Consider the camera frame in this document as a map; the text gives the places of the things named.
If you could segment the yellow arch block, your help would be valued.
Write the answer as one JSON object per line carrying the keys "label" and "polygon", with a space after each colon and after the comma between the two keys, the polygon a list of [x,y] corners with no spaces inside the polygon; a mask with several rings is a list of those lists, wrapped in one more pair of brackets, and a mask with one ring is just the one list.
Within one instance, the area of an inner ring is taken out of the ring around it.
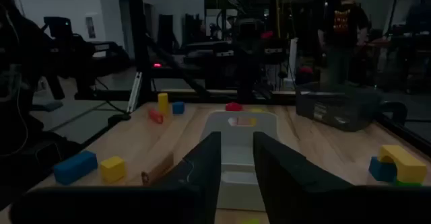
{"label": "yellow arch block", "polygon": [[396,165],[396,180],[421,183],[425,180],[426,164],[399,145],[382,145],[378,160],[382,163],[394,163]]}

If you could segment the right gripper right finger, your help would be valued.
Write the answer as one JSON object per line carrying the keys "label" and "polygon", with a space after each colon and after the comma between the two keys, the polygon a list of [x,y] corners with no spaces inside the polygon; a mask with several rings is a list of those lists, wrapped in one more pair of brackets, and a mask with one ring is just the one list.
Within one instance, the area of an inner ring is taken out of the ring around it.
{"label": "right gripper right finger", "polygon": [[271,224],[332,222],[352,184],[263,132],[254,133],[255,173]]}

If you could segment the silver metal strut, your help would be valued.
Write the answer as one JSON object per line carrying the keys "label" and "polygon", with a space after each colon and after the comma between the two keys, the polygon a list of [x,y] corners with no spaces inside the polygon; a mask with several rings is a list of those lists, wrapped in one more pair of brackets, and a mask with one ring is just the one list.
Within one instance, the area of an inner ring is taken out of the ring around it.
{"label": "silver metal strut", "polygon": [[142,83],[142,72],[138,71],[135,74],[133,87],[131,90],[128,106],[126,109],[126,112],[128,114],[134,112],[136,107],[137,107],[137,103],[138,103],[138,99],[139,99],[139,95],[140,95],[141,83]]}

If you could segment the yellow cube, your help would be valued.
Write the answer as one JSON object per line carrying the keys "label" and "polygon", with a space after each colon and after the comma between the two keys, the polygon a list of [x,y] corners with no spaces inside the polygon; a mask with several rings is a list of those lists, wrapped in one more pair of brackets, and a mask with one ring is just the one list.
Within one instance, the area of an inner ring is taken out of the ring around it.
{"label": "yellow cube", "polygon": [[107,183],[112,183],[126,176],[125,161],[118,156],[105,159],[100,162],[102,179]]}

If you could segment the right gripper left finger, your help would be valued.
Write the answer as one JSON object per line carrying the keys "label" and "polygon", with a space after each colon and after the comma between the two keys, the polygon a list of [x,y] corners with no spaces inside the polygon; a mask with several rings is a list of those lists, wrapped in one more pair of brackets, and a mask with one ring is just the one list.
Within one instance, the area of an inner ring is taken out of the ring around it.
{"label": "right gripper left finger", "polygon": [[214,224],[221,179],[221,133],[212,132],[153,187],[153,224]]}

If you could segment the plain wooden block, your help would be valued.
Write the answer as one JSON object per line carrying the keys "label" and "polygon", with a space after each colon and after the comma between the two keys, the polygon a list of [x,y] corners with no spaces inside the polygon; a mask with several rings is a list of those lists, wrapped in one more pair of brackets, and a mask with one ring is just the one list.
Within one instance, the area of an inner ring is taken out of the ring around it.
{"label": "plain wooden block", "polygon": [[174,165],[174,154],[168,153],[167,155],[159,158],[153,164],[142,171],[141,181],[143,186],[151,186],[154,182],[164,176]]}

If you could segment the black robot station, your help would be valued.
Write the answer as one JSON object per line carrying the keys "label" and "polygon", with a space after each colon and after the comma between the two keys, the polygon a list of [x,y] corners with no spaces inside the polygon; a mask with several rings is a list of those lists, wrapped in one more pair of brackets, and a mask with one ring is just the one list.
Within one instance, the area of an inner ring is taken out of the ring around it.
{"label": "black robot station", "polygon": [[76,100],[125,101],[129,90],[96,89],[99,78],[120,73],[132,65],[129,55],[116,42],[89,42],[72,32],[71,20],[66,17],[44,18],[43,30],[51,34],[51,55],[59,63],[57,75],[73,78]]}

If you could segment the orange-red long block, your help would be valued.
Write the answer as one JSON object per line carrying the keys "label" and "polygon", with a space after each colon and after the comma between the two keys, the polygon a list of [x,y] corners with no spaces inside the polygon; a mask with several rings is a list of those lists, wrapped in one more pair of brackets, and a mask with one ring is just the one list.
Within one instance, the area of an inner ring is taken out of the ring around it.
{"label": "orange-red long block", "polygon": [[149,116],[150,120],[152,120],[153,122],[155,122],[157,124],[162,124],[164,122],[164,115],[159,113],[155,109],[150,109],[148,111],[148,116]]}

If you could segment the person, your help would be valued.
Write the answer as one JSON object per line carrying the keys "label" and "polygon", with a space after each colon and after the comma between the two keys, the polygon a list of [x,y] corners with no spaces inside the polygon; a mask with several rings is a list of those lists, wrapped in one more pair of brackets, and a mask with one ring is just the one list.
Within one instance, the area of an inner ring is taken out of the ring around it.
{"label": "person", "polygon": [[365,44],[369,21],[356,0],[340,0],[329,10],[317,30],[319,44],[327,57],[328,83],[347,82],[355,49]]}

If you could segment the yellow long block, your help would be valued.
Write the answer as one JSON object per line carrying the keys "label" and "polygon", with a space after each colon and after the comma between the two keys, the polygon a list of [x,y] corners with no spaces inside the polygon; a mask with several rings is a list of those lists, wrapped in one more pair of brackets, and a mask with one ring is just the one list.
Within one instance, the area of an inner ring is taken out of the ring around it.
{"label": "yellow long block", "polygon": [[167,93],[158,94],[158,112],[164,116],[169,115],[170,109]]}

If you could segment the blue rectangular block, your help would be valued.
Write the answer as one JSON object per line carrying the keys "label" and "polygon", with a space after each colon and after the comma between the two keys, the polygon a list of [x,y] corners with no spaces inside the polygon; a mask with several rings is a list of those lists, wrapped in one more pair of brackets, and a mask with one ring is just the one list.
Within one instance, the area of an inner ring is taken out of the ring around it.
{"label": "blue rectangular block", "polygon": [[56,182],[69,185],[98,167],[95,153],[82,151],[53,167]]}
{"label": "blue rectangular block", "polygon": [[368,171],[377,181],[388,183],[396,181],[397,167],[394,163],[382,163],[377,157],[372,157]]}

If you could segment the white rectangular plastic bin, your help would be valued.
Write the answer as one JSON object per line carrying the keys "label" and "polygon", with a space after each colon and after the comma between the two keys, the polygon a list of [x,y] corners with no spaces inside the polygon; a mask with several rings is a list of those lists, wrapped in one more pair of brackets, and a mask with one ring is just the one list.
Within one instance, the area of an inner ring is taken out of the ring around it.
{"label": "white rectangular plastic bin", "polygon": [[209,114],[201,138],[221,133],[221,180],[219,209],[264,211],[253,158],[253,133],[262,132],[278,139],[277,116],[268,112]]}

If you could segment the dark grey translucent bin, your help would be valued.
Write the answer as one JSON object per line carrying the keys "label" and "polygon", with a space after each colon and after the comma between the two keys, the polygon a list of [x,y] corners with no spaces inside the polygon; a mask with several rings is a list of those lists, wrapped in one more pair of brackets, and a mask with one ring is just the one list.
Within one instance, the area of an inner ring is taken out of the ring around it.
{"label": "dark grey translucent bin", "polygon": [[381,103],[373,89],[312,82],[296,87],[296,113],[345,132],[366,128]]}

